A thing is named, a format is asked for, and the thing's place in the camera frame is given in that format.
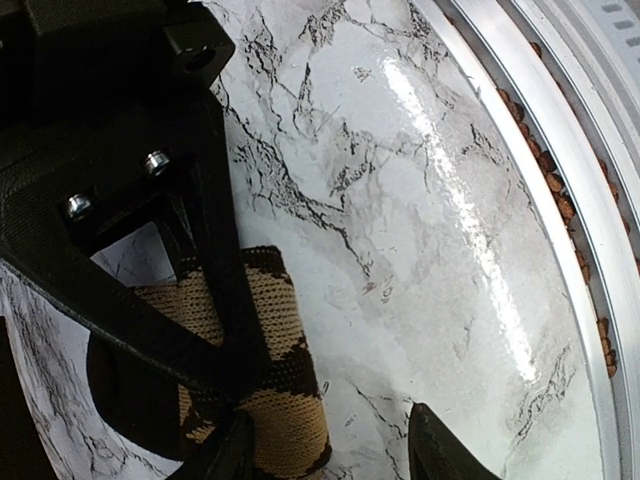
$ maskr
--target black fabric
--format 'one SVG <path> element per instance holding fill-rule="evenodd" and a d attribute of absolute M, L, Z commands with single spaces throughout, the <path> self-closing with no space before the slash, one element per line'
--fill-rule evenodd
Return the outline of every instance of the black fabric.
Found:
<path fill-rule="evenodd" d="M 2 478 L 56 480 L 22 394 L 3 317 L 0 317 L 0 389 Z"/>

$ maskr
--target white marble table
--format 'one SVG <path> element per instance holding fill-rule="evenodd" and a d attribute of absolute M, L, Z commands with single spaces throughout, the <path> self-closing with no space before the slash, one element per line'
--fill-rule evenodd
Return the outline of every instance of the white marble table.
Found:
<path fill-rule="evenodd" d="M 296 285 L 335 450 L 325 478 L 406 480 L 427 402 L 505 479 L 601 479 L 594 407 L 550 246 L 500 137 L 405 0 L 222 0 L 225 106 L 246 246 Z M 152 228 L 96 259 L 171 276 Z M 97 416 L 88 332 L 0 267 L 2 313 L 63 479 L 162 479 L 177 464 Z"/>

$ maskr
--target screw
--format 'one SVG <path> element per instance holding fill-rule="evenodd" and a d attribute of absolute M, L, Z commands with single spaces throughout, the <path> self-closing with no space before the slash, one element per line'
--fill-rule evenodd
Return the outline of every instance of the screw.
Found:
<path fill-rule="evenodd" d="M 157 177 L 167 169 L 169 163 L 171 163 L 169 157 L 157 150 L 147 155 L 147 159 L 144 162 L 144 170 L 150 177 Z"/>
<path fill-rule="evenodd" d="M 67 217 L 73 222 L 82 220 L 93 209 L 93 203 L 86 195 L 77 194 L 67 200 Z"/>

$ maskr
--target marble surface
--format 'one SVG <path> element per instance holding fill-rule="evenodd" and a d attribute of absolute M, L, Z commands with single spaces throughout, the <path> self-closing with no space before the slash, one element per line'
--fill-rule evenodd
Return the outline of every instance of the marble surface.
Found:
<path fill-rule="evenodd" d="M 474 92 L 405 0 L 207 2 L 237 44 L 225 107 L 240 234 L 295 282 L 335 450 L 328 480 L 407 480 L 428 403 L 505 479 L 602 478 L 571 307 L 528 196 Z M 153 228 L 96 261 L 171 276 Z M 23 386 L 64 479 L 177 464 L 95 412 L 88 333 L 6 268 Z"/>

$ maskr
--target black and tan patterned fabric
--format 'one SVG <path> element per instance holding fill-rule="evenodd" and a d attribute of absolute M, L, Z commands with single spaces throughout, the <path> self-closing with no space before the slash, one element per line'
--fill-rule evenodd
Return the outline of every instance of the black and tan patterned fabric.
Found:
<path fill-rule="evenodd" d="M 272 366 L 260 388 L 237 405 L 178 386 L 183 454 L 202 443 L 225 412 L 240 409 L 255 422 L 257 478 L 321 478 L 320 469 L 331 454 L 329 433 L 292 281 L 274 247 L 245 250 L 243 260 Z M 195 269 L 174 284 L 136 292 L 212 344 L 222 342 L 202 271 Z"/>

